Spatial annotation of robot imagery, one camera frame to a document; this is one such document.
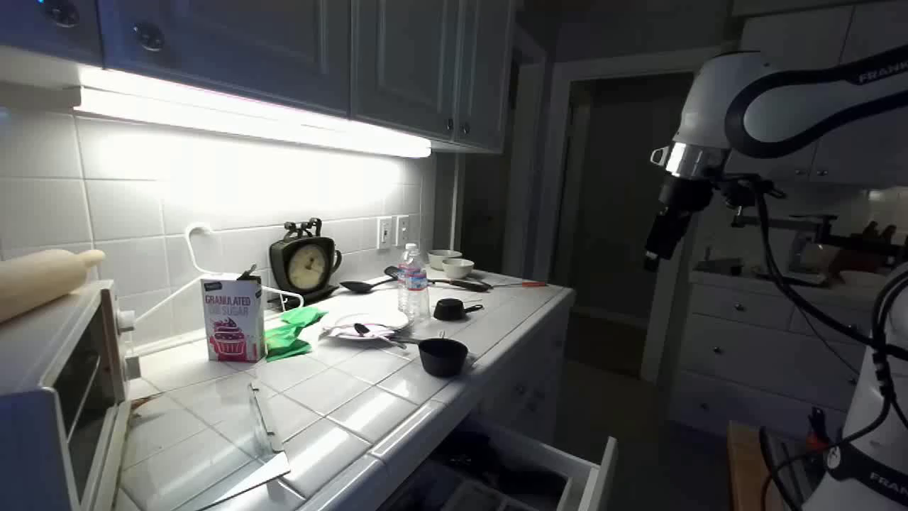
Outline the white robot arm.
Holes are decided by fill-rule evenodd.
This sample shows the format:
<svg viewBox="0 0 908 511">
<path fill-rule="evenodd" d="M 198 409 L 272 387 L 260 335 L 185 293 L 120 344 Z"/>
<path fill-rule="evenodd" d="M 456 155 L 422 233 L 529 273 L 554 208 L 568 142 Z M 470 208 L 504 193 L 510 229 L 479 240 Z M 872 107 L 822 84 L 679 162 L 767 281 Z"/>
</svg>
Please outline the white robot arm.
<svg viewBox="0 0 908 511">
<path fill-rule="evenodd" d="M 656 269 L 683 239 L 690 222 L 724 193 L 733 208 L 754 208 L 763 264 L 797 308 L 863 345 L 863 368 L 839 438 L 825 448 L 822 476 L 799 511 L 908 511 L 908 289 L 896 273 L 878 293 L 869 324 L 845 327 L 792 289 L 768 240 L 767 172 L 730 172 L 733 154 L 782 158 L 839 127 L 902 111 L 908 46 L 825 69 L 774 70 L 760 50 L 707 60 L 680 107 L 670 144 L 649 154 L 662 172 L 659 210 L 642 260 Z"/>
</svg>

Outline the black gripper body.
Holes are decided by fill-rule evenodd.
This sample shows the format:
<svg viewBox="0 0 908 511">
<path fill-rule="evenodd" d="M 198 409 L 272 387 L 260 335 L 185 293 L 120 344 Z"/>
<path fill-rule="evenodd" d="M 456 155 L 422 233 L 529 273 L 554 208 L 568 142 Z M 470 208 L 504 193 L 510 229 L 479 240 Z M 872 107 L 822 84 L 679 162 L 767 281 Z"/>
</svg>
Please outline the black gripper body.
<svg viewBox="0 0 908 511">
<path fill-rule="evenodd" d="M 712 184 L 707 178 L 668 175 L 659 188 L 656 219 L 645 243 L 645 266 L 659 269 L 670 257 L 679 240 L 687 236 L 690 222 L 712 202 Z"/>
</svg>

